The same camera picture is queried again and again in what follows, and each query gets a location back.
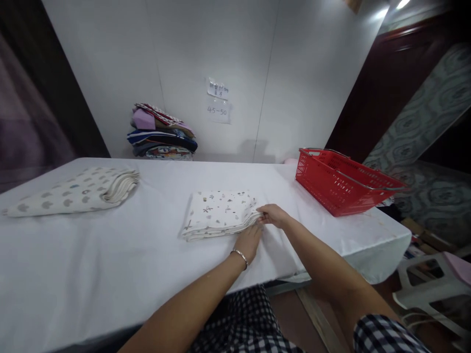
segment basket handle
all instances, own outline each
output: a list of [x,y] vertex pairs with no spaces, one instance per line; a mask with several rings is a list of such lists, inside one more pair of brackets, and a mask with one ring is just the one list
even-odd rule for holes
[[335,150],[331,150],[331,149],[318,149],[318,148],[313,148],[313,147],[304,147],[304,148],[300,148],[300,149],[299,149],[299,151],[300,151],[300,152],[303,152],[303,153],[309,154],[309,153],[307,153],[307,152],[306,152],[306,151],[304,151],[304,150],[331,151],[331,152],[338,153],[338,154],[340,154],[340,155],[344,156],[345,158],[351,159],[349,156],[346,156],[346,155],[345,155],[345,154],[343,154],[343,153],[340,153],[340,152],[337,152],[337,151],[335,151]]
[[360,184],[362,187],[365,187],[366,189],[370,189],[370,190],[399,191],[399,190],[407,190],[407,189],[409,189],[409,188],[406,187],[406,186],[402,186],[402,187],[400,187],[400,188],[372,188],[372,187],[370,187],[370,186],[361,184],[359,181],[356,181],[354,178],[349,177],[348,175],[342,173],[341,171],[336,170],[336,172],[339,173],[339,174],[342,174],[343,176],[345,176],[345,177],[347,177],[347,178],[349,178],[351,181],[354,181],[354,182],[356,182],[357,184]]

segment table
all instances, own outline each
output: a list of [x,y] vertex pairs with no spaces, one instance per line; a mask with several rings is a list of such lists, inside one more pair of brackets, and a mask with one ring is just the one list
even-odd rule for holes
[[[48,352],[142,323],[221,262],[235,235],[179,238],[190,194],[198,190],[255,191],[372,283],[396,269],[410,242],[410,231],[377,209],[332,217],[295,181],[293,165],[80,158],[0,195],[0,209],[91,166],[138,169],[141,183],[110,210],[0,216],[2,352]],[[269,225],[254,263],[231,291],[303,273],[286,236]]]

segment silver bracelet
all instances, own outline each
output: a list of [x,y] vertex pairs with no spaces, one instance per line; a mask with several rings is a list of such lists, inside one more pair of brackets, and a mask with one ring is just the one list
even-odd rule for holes
[[237,250],[236,248],[233,248],[230,253],[233,253],[233,252],[236,252],[236,253],[238,253],[240,256],[242,256],[242,258],[243,258],[244,261],[245,261],[245,268],[244,268],[244,271],[247,270],[247,267],[249,267],[249,262],[248,262],[247,259],[245,258],[244,254],[243,254],[242,252],[240,252],[239,250]]

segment pink curtain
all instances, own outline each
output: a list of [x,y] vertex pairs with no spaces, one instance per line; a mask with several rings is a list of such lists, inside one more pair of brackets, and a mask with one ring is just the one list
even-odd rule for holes
[[77,155],[0,34],[0,193]]

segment folded baby blanket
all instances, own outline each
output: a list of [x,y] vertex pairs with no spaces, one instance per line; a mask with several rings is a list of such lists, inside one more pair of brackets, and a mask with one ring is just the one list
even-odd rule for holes
[[194,193],[182,237],[186,241],[234,234],[253,225],[262,214],[249,190]]
[[22,198],[5,210],[10,217],[98,211],[119,206],[137,186],[136,170],[92,167],[49,190]]

